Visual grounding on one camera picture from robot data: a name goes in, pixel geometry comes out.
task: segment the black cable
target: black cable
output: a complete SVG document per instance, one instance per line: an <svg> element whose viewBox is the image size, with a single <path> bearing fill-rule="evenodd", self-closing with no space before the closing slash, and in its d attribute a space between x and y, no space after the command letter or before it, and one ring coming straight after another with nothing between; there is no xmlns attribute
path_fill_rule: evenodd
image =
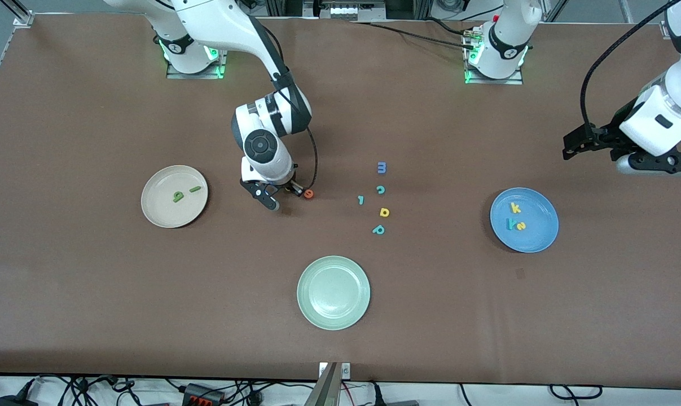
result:
<svg viewBox="0 0 681 406"><path fill-rule="evenodd" d="M228 406L235 406L235 404L242 403L243 401L245 401L246 398L249 398L250 396L252 396L253 393L260 393L261 391L265 390L266 388L268 388L268 387L270 387L270 386L272 386L272 385L276 385L276 383L275 383L275 382L268 383L268 385L265 385L265 386L263 386L262 388L260 388L260 389L258 389L258 390L252 391L252 392L250 393L250 395L243 396L242 399L237 400L237 401L234 401L233 403L230 403Z"/></svg>
<svg viewBox="0 0 681 406"><path fill-rule="evenodd" d="M97 401L95 401L95 399L93 399L92 396L90 396L88 393L85 392L84 394L82 394L82 396L84 396L84 398L85 398L85 404L90 404L92 406L99 406Z"/></svg>
<svg viewBox="0 0 681 406"><path fill-rule="evenodd" d="M63 406L64 405L64 397L67 395L69 388L72 387L73 382L74 382L74 378L71 378L69 381L67 381L67 386L64 386L64 391L62 392L62 396L59 397L59 402L57 403L57 406Z"/></svg>
<svg viewBox="0 0 681 406"><path fill-rule="evenodd" d="M172 387L175 388L176 390L180 390L180 386L179 386L179 385L175 385L175 383L172 383L171 380L165 378L165 381L167 381L167 383L169 383L170 386L172 386Z"/></svg>
<svg viewBox="0 0 681 406"><path fill-rule="evenodd" d="M243 402L243 404L247 403L248 406L250 406L250 396L252 396L252 395L253 395L253 389L252 389L252 382L251 382L250 383L250 394L247 396L247 398L245 398L245 401Z"/></svg>
<svg viewBox="0 0 681 406"><path fill-rule="evenodd" d="M275 41L275 46L278 47L278 53L280 54L280 59L285 62L285 57L283 56L283 47L280 46L280 41L278 41L278 37L273 34L273 31L270 31L270 28L266 27L263 25L263 28L265 28L265 31L267 31L268 34L270 34L271 37L273 37L273 41Z"/></svg>
<svg viewBox="0 0 681 406"><path fill-rule="evenodd" d="M459 385L461 386L461 393L463 394L463 400L466 401L466 404L468 404L468 406L473 406L471 404L471 401L468 400L468 395L466 395L466 389L463 387L463 383L459 383Z"/></svg>
<svg viewBox="0 0 681 406"><path fill-rule="evenodd" d="M480 13L474 14L474 15L472 15L472 16L467 16L467 17L465 17L465 18L461 18L461 20L458 20L458 21L470 20L471 18L475 18L475 17L477 17L477 16L484 15L484 14L486 14L486 13L490 13L490 12L493 12L493 11L495 11L495 10L500 10L501 8L503 8L503 5L500 5L500 6L496 7L496 8L492 8L491 10L481 11Z"/></svg>
<svg viewBox="0 0 681 406"><path fill-rule="evenodd" d="M666 3L662 7L659 7L656 11L648 15L644 20L639 21L637 25L634 25L631 30L627 31L626 34L621 36L621 38L617 39L614 44L611 44L608 49L606 49L606 52L601 54L598 59L596 59L596 62L594 62L593 65L588 69L588 73L586 73L586 77L583 78L583 84L581 85L581 116L583 117L583 125L586 128L586 131L589 131L591 128L591 123L588 121L588 113L586 112L586 89L588 88L588 82L591 80L591 75L593 75L594 71L596 68L599 67L601 62L606 59L613 51L614 49L618 48L621 43L626 41L629 37L631 37L636 31L640 30L643 26L649 23L649 21L654 20L660 13L663 13L664 11L668 10L669 7L672 7L676 3L681 2L681 0L671 0L670 2Z"/></svg>
<svg viewBox="0 0 681 406"><path fill-rule="evenodd" d="M135 393L132 391L132 387L127 388L127 393L129 393L129 396L137 406L142 406L142 402L139 401L139 396L135 395Z"/></svg>
<svg viewBox="0 0 681 406"><path fill-rule="evenodd" d="M22 389L17 392L17 395L15 395L15 401L18 401L18 403L23 403L24 401L27 400L27 396L29 395L29 390L32 388L32 383L34 383L35 378L31 378L30 381L25 383L24 386L22 386Z"/></svg>
<svg viewBox="0 0 681 406"><path fill-rule="evenodd" d="M234 401L238 395L242 395L243 390L246 390L248 386L250 386L249 383L246 383L245 387L242 387L242 381L235 381L235 393L224 398L223 403L230 403L231 401Z"/></svg>
<svg viewBox="0 0 681 406"><path fill-rule="evenodd" d="M383 28L384 30L391 30L394 33L405 34L406 36L425 39L426 41L431 41L431 42L434 42L434 43L441 43L441 44L446 44L446 45L450 45L450 46L457 46L459 48L470 49L470 50L473 49L473 46L470 46L470 45L461 44L461 43L451 43L450 41L443 41L442 39L425 37L425 36L421 36L420 34L409 33L408 31L398 30L397 28L388 27L386 25L376 25L376 24L373 24L373 23L359 23L359 24L366 24L366 25L369 25L371 27Z"/></svg>
<svg viewBox="0 0 681 406"><path fill-rule="evenodd" d="M561 396L561 395L557 394L557 393L553 390L554 386L560 386L560 387L564 388L564 390L567 391L567 392L568 392L568 395L570 395L570 396ZM578 385L578 387L584 387L584 388L586 388L586 387L588 387L588 388L596 388L596 389L598 389L599 391L598 391L598 393L595 393L595 394L590 395L590 396L577 396L577 395L575 395L575 393L573 393L572 390L570 390L570 388L569 388L567 385L558 385L557 383L552 383L551 385L548 385L548 388L549 388L549 390L551 391L551 395L553 395L555 398L561 399L561 400L572 400L572 401L573 401L573 404L575 404L575 406L578 406L578 401L580 401L580 400L593 400L593 399L597 399L599 396L601 396L601 394L604 393L604 389L603 389L603 387L600 386L600 385Z"/></svg>
<svg viewBox="0 0 681 406"><path fill-rule="evenodd" d="M491 10L481 11L480 13L474 14L474 15L472 15L472 16L467 16L467 17L461 18L461 20L457 20L457 21L466 21L466 20L470 20L471 18L475 18L475 17L477 17L477 16L484 15L484 14L486 14L486 13L490 13L490 12L495 11L495 10L499 10L499 9L502 8L502 7L503 7L503 5L500 5L500 6L496 7L496 8L492 8ZM462 12L463 12L463 11L458 11L458 12L455 13L454 15L447 16L447 17L444 18L443 20L444 20L444 21L451 20L451 18L454 18L454 16L459 15L459 14L461 14Z"/></svg>
<svg viewBox="0 0 681 406"><path fill-rule="evenodd" d="M128 392L128 391L124 391L124 392L120 393L120 394L117 396L117 403L115 403L115 406L119 406L119 401L122 399L122 396L124 396L124 395L129 395L129 392Z"/></svg>
<svg viewBox="0 0 681 406"><path fill-rule="evenodd" d="M300 112L300 109L297 108L297 107L293 104L293 102L291 102L291 100L289 100L285 95L283 95L283 92L280 92L280 91L278 90L278 93L279 93L281 96L283 96L283 98L284 98L286 101L288 101L288 103L291 105L291 107L292 107L293 109L295 109L295 111L296 111L297 114L302 115L302 113ZM315 168L313 169L313 180L311 180L310 185L307 187L307 188L311 188L311 187L313 187L313 185L315 184L315 180L318 178L318 147L317 147L317 145L315 145L315 137L313 137L313 132L310 131L310 126L307 126L306 131L307 131L307 136L310 137L310 142L311 142L311 144L313 145L313 154L314 154L314 156L315 156Z"/></svg>
<svg viewBox="0 0 681 406"><path fill-rule="evenodd" d="M258 385L262 385L263 383L270 383L270 381L255 381ZM310 385L305 385L304 383L284 383L280 381L273 381L276 385L281 385L281 386L288 386L288 387L294 387L294 386L302 386L304 388L308 388L309 390L314 389L314 386ZM360 386L350 386L348 385L348 388L354 389L354 388L359 388Z"/></svg>
<svg viewBox="0 0 681 406"><path fill-rule="evenodd" d="M386 406L385 400L383 399L383 392L381 392L381 387L376 382L373 383L373 387L376 390L376 406Z"/></svg>
<svg viewBox="0 0 681 406"><path fill-rule="evenodd" d="M170 10L175 10L175 7L172 7L171 5L168 5L168 4L165 3L165 2L160 2L160 0L155 0L155 2L159 3L160 5L163 5L163 6L167 7L167 8L169 8Z"/></svg>
<svg viewBox="0 0 681 406"><path fill-rule="evenodd" d="M77 388L72 385L70 390L72 390L72 396L74 396L74 400L72 400L72 406L75 406L75 404L79 404L79 406L81 406L82 404L80 403L80 395L77 393Z"/></svg>
<svg viewBox="0 0 681 406"><path fill-rule="evenodd" d="M444 30L448 31L449 33L458 34L459 36L462 36L463 34L463 31L458 31L454 30L453 28L450 28L448 25L446 25L446 23L439 20L438 18L435 18L434 16L427 16L425 19L428 21L435 21L435 23L438 23L438 25L440 25Z"/></svg>

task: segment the white robotic arm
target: white robotic arm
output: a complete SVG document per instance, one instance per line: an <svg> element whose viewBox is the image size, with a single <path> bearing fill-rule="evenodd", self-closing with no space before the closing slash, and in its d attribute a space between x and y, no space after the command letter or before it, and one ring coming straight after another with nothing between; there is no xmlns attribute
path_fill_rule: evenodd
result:
<svg viewBox="0 0 681 406"><path fill-rule="evenodd" d="M667 10L666 21L681 54L681 2ZM681 57L642 89L620 129L654 156L665 154L681 141Z"/></svg>
<svg viewBox="0 0 681 406"><path fill-rule="evenodd" d="M233 0L173 0L191 37L211 48L257 56L270 74L275 92L235 109L230 127L242 159L240 184L270 210L279 203L278 188L302 195L294 181L296 165L280 137L305 131L312 118L310 103L270 41L266 29Z"/></svg>
<svg viewBox="0 0 681 406"><path fill-rule="evenodd" d="M482 47L469 64L492 79L510 77L521 64L541 16L539 0L504 0L498 20L480 27Z"/></svg>
<svg viewBox="0 0 681 406"><path fill-rule="evenodd" d="M645 21L666 9L671 39L681 54L681 0L671 0L637 25L634 32ZM591 72L629 34L622 37L606 51L586 75L583 93ZM610 148L611 159L616 168L627 174L671 174L681 175L681 151L676 146L681 142L681 57L656 79L640 91L639 96L614 114L611 123L596 128L585 124L564 136L564 159L585 151Z"/></svg>

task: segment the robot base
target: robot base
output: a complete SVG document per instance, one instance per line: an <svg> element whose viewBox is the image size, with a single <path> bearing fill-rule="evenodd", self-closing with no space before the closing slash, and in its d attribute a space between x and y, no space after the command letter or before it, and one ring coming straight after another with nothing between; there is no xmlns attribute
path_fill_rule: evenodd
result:
<svg viewBox="0 0 681 406"><path fill-rule="evenodd" d="M207 52L217 53L217 59L207 65L200 72L185 74L175 69L171 64L167 64L168 79L222 79L225 77L225 64L227 63L227 51L207 48Z"/></svg>
<svg viewBox="0 0 681 406"><path fill-rule="evenodd" d="M521 76L521 66L523 65L523 58L521 58L521 64L518 69L506 79L491 79L484 74L478 72L478 69L470 64L471 59L475 59L479 56L480 51L483 49L482 33L480 33L480 27L474 27L472 29L473 36L462 37L462 43L464 45L473 46L474 49L471 51L469 49L463 50L463 69L465 74L466 83L485 83L491 85L523 85L523 76Z"/></svg>

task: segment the table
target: table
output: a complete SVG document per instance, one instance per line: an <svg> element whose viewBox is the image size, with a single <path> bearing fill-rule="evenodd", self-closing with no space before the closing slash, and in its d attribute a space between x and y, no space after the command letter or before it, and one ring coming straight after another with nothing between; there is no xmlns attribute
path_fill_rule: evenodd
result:
<svg viewBox="0 0 681 406"><path fill-rule="evenodd" d="M627 27L541 25L524 85L493 86L463 83L457 48L265 23L319 150L315 198L284 195L278 213L238 185L229 128L235 106L273 90L255 57L230 53L223 80L167 80L141 16L39 15L15 33L0 69L2 372L312 379L345 360L356 380L681 386L681 178L619 175L606 152L561 157L586 70ZM627 43L591 81L598 124L677 57L656 27ZM309 139L284 141L307 183ZM166 230L139 195L173 164L203 172L211 196ZM546 251L491 233L509 187L554 203ZM373 289L340 332L296 303L302 270L330 254Z"/></svg>

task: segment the robotic arm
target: robotic arm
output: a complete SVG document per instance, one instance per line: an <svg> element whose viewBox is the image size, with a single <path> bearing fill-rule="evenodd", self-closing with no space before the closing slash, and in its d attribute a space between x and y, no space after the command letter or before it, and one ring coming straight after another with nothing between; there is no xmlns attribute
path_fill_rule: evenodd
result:
<svg viewBox="0 0 681 406"><path fill-rule="evenodd" d="M541 16L539 0L504 0L498 20L480 27L482 47L469 64L492 79L510 77L528 51L528 40Z"/></svg>
<svg viewBox="0 0 681 406"><path fill-rule="evenodd" d="M681 54L681 1L666 11L674 48ZM616 168L627 174L681 175L681 57L647 84L639 96L597 129L578 127L564 137L564 159L580 152L611 149Z"/></svg>
<svg viewBox="0 0 681 406"><path fill-rule="evenodd" d="M305 131L312 111L265 27L234 0L173 0L173 6L196 41L257 56L275 87L264 98L236 108L232 116L232 135L245 152L240 184L270 210L279 208L273 195L280 188L301 196L306 188L295 182L296 165L280 137Z"/></svg>
<svg viewBox="0 0 681 406"><path fill-rule="evenodd" d="M270 74L275 92L235 109L230 128L242 158L240 184L266 208L277 210L273 195L281 188L301 196L296 167L280 138L305 131L312 118L307 98L255 18L234 0L105 0L109 5L144 15L156 31L170 63L180 72L203 70L204 47L257 56Z"/></svg>

